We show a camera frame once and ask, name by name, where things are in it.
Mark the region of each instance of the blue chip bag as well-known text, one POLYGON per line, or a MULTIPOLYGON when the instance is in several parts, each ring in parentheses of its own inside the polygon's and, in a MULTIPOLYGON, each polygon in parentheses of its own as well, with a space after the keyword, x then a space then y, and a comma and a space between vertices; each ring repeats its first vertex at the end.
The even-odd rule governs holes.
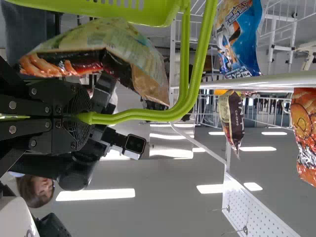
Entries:
POLYGON ((227 79, 261 75, 256 53, 261 0, 224 0, 215 25, 220 71, 227 79))

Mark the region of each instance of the pegboard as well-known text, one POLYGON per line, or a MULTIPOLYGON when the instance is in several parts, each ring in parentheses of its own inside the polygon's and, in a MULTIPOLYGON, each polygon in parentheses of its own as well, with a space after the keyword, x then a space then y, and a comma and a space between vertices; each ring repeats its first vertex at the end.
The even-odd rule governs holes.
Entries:
POLYGON ((248 228, 248 235, 238 232, 239 236, 300 237, 228 173, 225 173, 224 187, 223 214, 235 230, 248 228))

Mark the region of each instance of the hair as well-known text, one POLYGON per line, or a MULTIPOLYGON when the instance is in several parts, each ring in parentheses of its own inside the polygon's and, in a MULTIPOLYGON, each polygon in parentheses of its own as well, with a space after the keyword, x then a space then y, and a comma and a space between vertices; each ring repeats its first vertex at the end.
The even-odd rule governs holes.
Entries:
POLYGON ((38 196, 35 192, 35 186, 32 178, 34 175, 24 175, 16 178, 16 184, 21 197, 24 199, 28 207, 39 208, 49 203, 53 196, 55 188, 52 189, 51 197, 48 200, 43 200, 41 196, 38 196))

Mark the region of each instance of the crinkled plastic packaging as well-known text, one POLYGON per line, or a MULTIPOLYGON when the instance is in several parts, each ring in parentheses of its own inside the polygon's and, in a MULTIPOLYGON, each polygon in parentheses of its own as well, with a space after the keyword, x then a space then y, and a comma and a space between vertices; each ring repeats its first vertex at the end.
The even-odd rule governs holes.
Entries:
POLYGON ((44 78, 105 71, 145 99, 169 105, 162 55, 121 18, 93 20, 41 43, 15 68, 44 78))
POLYGON ((239 147, 245 134, 242 99, 233 90, 221 95, 218 100, 219 114, 227 141, 239 158, 239 147))
POLYGON ((220 71, 228 79, 260 75, 257 34, 263 16, 261 0, 223 0, 215 24, 220 71))
POLYGON ((292 126, 299 148, 297 171, 316 187, 316 88, 295 88, 291 102, 292 126))

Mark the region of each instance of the person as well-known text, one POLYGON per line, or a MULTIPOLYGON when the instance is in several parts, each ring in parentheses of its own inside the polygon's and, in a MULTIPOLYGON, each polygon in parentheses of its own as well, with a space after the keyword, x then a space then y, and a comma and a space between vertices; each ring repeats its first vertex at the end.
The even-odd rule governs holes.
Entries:
POLYGON ((40 43, 55 36, 54 14, 0 0, 5 21, 7 62, 13 66, 40 43))
POLYGON ((9 174, 15 177, 18 192, 28 207, 39 208, 52 200, 55 191, 53 180, 11 171, 9 174))

